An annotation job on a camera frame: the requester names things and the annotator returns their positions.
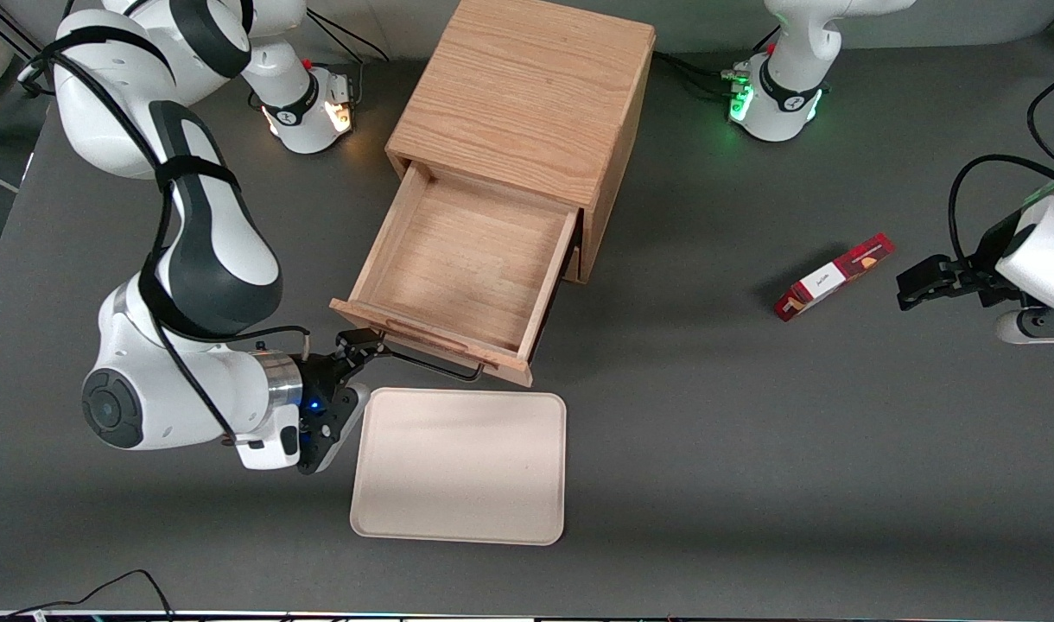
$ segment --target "wood grain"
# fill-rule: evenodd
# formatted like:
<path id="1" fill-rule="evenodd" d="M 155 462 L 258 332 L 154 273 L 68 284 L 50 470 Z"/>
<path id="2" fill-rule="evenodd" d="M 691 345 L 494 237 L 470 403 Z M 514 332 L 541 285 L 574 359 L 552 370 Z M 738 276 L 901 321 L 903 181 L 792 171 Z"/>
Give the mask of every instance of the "wood grain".
<path id="1" fill-rule="evenodd" d="M 386 149 L 589 206 L 652 46 L 618 17 L 462 0 Z"/>
<path id="2" fill-rule="evenodd" d="M 431 174 L 428 167 L 422 164 L 410 166 L 405 173 L 401 188 L 396 190 L 396 197 L 389 207 L 389 213 L 386 214 L 380 231 L 373 240 L 373 248 L 370 248 L 366 265 L 362 266 L 362 272 L 358 273 L 357 280 L 354 280 L 354 288 L 350 292 L 351 299 L 372 298 L 377 284 L 385 278 L 390 258 L 401 247 L 408 223 L 415 209 L 419 207 L 424 191 L 428 188 L 429 178 Z"/>
<path id="3" fill-rule="evenodd" d="M 555 285 L 547 275 L 565 255 L 573 219 L 466 180 L 429 178 L 408 221 L 391 225 L 404 230 L 386 234 L 399 244 L 371 254 L 380 279 L 356 299 L 515 353 Z"/>
<path id="4" fill-rule="evenodd" d="M 534 300 L 534 308 L 531 310 L 530 318 L 527 319 L 527 327 L 524 330 L 524 338 L 520 339 L 520 350 L 515 353 L 520 358 L 527 359 L 534 351 L 534 342 L 539 338 L 539 331 L 543 329 L 543 318 L 546 316 L 547 308 L 550 304 L 550 292 L 559 287 L 562 279 L 563 264 L 566 259 L 566 251 L 569 248 L 570 237 L 573 237 L 573 229 L 578 227 L 578 213 L 567 213 L 566 221 L 562 228 L 562 235 L 559 240 L 565 240 L 565 245 L 555 248 L 555 255 L 550 259 L 550 265 L 546 269 L 543 284 L 539 288 L 540 295 Z"/>
<path id="5" fill-rule="evenodd" d="M 605 177 L 597 189 L 592 208 L 585 210 L 583 252 L 578 253 L 580 271 L 575 280 L 579 284 L 586 284 L 592 273 L 597 256 L 600 253 L 600 245 L 603 241 L 603 233 L 607 228 L 607 219 L 611 217 L 611 209 L 614 208 L 616 197 L 619 194 L 619 186 L 623 181 L 627 161 L 630 161 L 630 153 L 635 149 L 635 137 L 639 133 L 639 118 L 642 113 L 642 98 L 646 92 L 646 79 L 649 78 L 650 58 L 652 58 L 652 51 L 646 55 L 638 85 L 635 86 L 635 91 L 626 103 L 625 116 L 622 125 L 619 127 L 611 161 L 607 164 Z"/>

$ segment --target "robotic arm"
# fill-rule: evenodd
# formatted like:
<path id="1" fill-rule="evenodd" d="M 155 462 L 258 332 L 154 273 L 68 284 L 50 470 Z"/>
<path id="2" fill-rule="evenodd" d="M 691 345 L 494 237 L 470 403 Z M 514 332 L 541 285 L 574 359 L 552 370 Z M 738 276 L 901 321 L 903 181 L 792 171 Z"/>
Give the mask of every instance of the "robotic arm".
<path id="1" fill-rule="evenodd" d="M 762 141 L 787 141 L 815 117 L 822 80 L 842 51 L 842 17 L 883 16 L 915 0 L 764 0 L 780 20 L 775 51 L 723 72 L 734 82 L 729 118 Z"/>
<path id="2" fill-rule="evenodd" d="M 981 156 L 971 161 L 954 181 L 950 210 L 961 180 L 985 161 L 1008 161 L 1052 177 L 1054 170 L 1014 156 Z M 1020 309 L 1002 314 L 996 334 L 1014 344 L 1054 343 L 1054 182 L 989 229 L 973 255 L 964 256 L 951 217 L 951 236 L 957 259 L 934 255 L 898 276 L 899 308 L 903 311 L 928 299 L 977 294 L 993 307 L 1017 300 Z"/>
<path id="3" fill-rule="evenodd" d="M 232 31 L 237 22 L 221 3 L 196 4 L 214 12 L 214 23 L 227 23 L 220 31 L 227 32 L 228 51 L 255 48 Z M 165 12 L 163 17 L 175 15 L 164 7 L 178 3 L 148 5 Z M 191 38 L 168 36 L 159 45 L 155 31 L 117 12 L 77 12 L 44 53 L 55 59 L 58 110 L 74 150 L 115 175 L 155 176 L 179 214 L 173 244 L 152 253 L 101 304 L 100 349 L 82 387 L 84 420 L 102 441 L 122 449 L 223 438 L 247 468 L 317 472 L 362 416 L 369 395 L 364 386 L 349 385 L 350 378 L 371 359 L 396 354 L 369 330 L 338 334 L 337 350 L 329 355 L 309 353 L 307 336 L 298 355 L 261 343 L 250 353 L 227 346 L 275 332 L 242 333 L 277 308 L 281 273 L 206 123 L 184 106 L 208 90 L 193 83 L 211 89 L 215 78 L 179 76 L 184 65 L 171 62 L 163 46 L 180 51 L 176 45 Z M 286 65 L 262 92 L 280 94 L 294 83 L 291 75 L 318 82 L 316 74 L 297 67 Z M 28 67 L 21 81 L 37 74 Z M 311 113 L 291 129 L 310 127 L 317 127 Z"/>
<path id="4" fill-rule="evenodd" d="M 261 100 L 271 131 L 291 152 L 326 150 L 351 129 L 350 83 L 306 67 L 282 38 L 305 17 L 305 0 L 103 0 L 143 26 L 169 60 L 175 98 L 190 106 L 241 75 Z"/>

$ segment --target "wooden drawer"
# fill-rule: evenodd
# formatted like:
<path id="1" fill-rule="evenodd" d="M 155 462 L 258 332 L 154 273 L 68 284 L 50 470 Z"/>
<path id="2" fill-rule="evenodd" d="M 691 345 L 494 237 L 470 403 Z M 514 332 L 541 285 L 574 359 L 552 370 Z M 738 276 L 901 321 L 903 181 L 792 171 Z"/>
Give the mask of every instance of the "wooden drawer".
<path id="1" fill-rule="evenodd" d="M 349 300 L 360 328 L 531 386 L 530 358 L 580 210 L 411 162 Z"/>

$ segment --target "gray table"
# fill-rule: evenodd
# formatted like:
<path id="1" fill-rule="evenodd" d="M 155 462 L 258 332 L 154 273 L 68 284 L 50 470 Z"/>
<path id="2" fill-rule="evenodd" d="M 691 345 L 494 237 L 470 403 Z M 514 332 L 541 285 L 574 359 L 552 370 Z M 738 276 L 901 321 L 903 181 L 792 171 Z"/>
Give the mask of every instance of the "gray table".
<path id="1" fill-rule="evenodd" d="M 396 189 L 380 149 L 421 69 L 371 66 L 357 133 L 310 157 L 241 83 L 198 105 L 284 266 L 271 323 L 323 350 Z M 74 156 L 53 115 L 0 247 L 0 607 L 148 567 L 183 609 L 1054 620 L 1054 347 L 996 342 L 974 299 L 901 313 L 894 283 L 949 249 L 961 164 L 1036 156 L 1023 110 L 1053 78 L 1042 39 L 847 52 L 806 134 L 765 145 L 655 64 L 592 283 L 559 291 L 534 366 L 569 405 L 549 548 L 359 539 L 353 440 L 317 477 L 247 471 L 218 445 L 101 445 L 78 387 L 159 197 Z M 1054 101 L 1042 113 L 1054 142 Z M 1040 183 L 975 175 L 970 244 Z M 894 258 L 773 315 L 786 280 L 876 232 Z M 449 386 L 397 362 L 362 381 Z M 155 606 L 136 584 L 94 605 Z"/>

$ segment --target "black strap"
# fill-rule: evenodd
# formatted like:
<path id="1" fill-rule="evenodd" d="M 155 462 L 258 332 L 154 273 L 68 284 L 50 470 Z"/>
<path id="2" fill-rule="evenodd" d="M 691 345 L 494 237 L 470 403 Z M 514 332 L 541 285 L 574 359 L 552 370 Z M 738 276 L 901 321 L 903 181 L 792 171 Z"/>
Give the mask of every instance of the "black strap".
<path id="1" fill-rule="evenodd" d="M 318 103 L 318 82 L 316 81 L 316 76 L 311 74 L 311 72 L 307 72 L 307 74 L 309 74 L 309 88 L 305 90 L 305 94 L 297 101 L 287 106 L 271 106 L 262 103 L 262 108 L 266 109 L 271 117 L 277 119 L 277 122 L 280 122 L 281 125 L 300 125 L 305 114 L 313 110 L 313 106 Z"/>
<path id="2" fill-rule="evenodd" d="M 761 89 L 770 96 L 770 98 L 776 99 L 777 106 L 780 108 L 780 112 L 796 112 L 807 105 L 807 102 L 815 98 L 815 94 L 818 94 L 819 89 L 822 88 L 822 83 L 819 83 L 815 88 L 807 89 L 807 91 L 792 91 L 792 89 L 785 89 L 779 85 L 773 79 L 773 75 L 769 74 L 769 60 L 765 59 L 761 63 L 761 71 L 759 72 L 759 79 L 761 82 Z"/>
<path id="3" fill-rule="evenodd" d="M 169 0 L 170 16 L 175 27 L 193 53 L 212 71 L 223 78 L 235 78 L 251 62 L 251 48 L 239 48 L 223 35 L 207 2 L 200 0 Z M 247 15 L 242 17 L 247 23 Z"/>
<path id="4" fill-rule="evenodd" d="M 180 177 L 187 175 L 214 177 L 221 181 L 227 181 L 229 184 L 234 186 L 235 189 L 239 188 L 238 181 L 235 180 L 235 174 L 226 169 L 226 167 L 197 156 L 179 155 L 168 159 L 168 161 L 163 161 L 162 164 L 157 166 L 155 169 L 155 180 L 159 184 L 159 190 L 163 193 L 163 200 L 173 200 L 173 189 L 171 186 Z M 151 253 L 151 255 L 148 255 L 147 260 L 143 263 L 143 269 L 139 272 L 139 294 L 142 296 L 147 307 L 151 308 L 152 313 L 159 319 L 159 323 L 180 336 L 188 338 L 220 338 L 231 336 L 212 333 L 193 323 L 192 319 L 180 312 L 178 306 L 176 306 L 173 298 L 168 294 L 167 288 L 162 287 L 162 284 L 159 281 L 159 276 L 157 276 L 157 268 L 159 268 L 161 256 L 162 253 L 157 253 L 157 255 Z"/>
<path id="5" fill-rule="evenodd" d="M 254 25 L 254 0 L 239 0 L 239 8 L 242 9 L 242 31 L 251 35 L 251 26 Z"/>
<path id="6" fill-rule="evenodd" d="M 148 255 L 143 269 L 139 271 L 139 295 L 143 303 L 159 319 L 160 326 L 188 338 L 220 338 L 231 335 L 214 334 L 196 326 L 193 319 L 184 316 L 173 298 L 167 293 L 167 288 L 159 283 L 160 256 Z"/>
<path id="7" fill-rule="evenodd" d="M 178 155 L 163 161 L 155 168 L 155 181 L 159 184 L 159 190 L 165 192 L 172 181 L 178 180 L 187 175 L 203 175 L 214 177 L 220 181 L 239 189 L 239 182 L 227 167 L 216 164 L 214 161 L 192 155 Z"/>
<path id="8" fill-rule="evenodd" d="M 124 8 L 124 17 L 131 17 L 137 8 L 149 2 L 151 0 L 136 0 L 129 4 L 128 8 Z M 254 0 L 239 0 L 239 8 L 242 11 L 242 32 L 251 35 L 251 26 L 254 25 Z"/>
<path id="9" fill-rule="evenodd" d="M 171 78 L 175 75 L 175 71 L 171 69 L 169 60 L 167 60 L 165 56 L 162 55 L 162 51 L 159 51 L 159 47 L 155 43 L 151 43 L 151 41 L 142 38 L 142 36 L 136 35 L 135 32 L 123 31 L 122 28 L 110 25 L 87 25 L 76 28 L 76 31 L 71 31 L 69 35 L 61 36 L 42 48 L 42 52 L 38 53 L 31 62 L 34 63 L 37 60 L 50 59 L 55 53 L 66 51 L 77 45 L 108 43 L 109 41 L 128 43 L 129 45 L 139 47 L 140 51 L 151 53 L 155 58 L 162 60 L 162 64 L 167 65 L 167 71 L 170 72 Z"/>

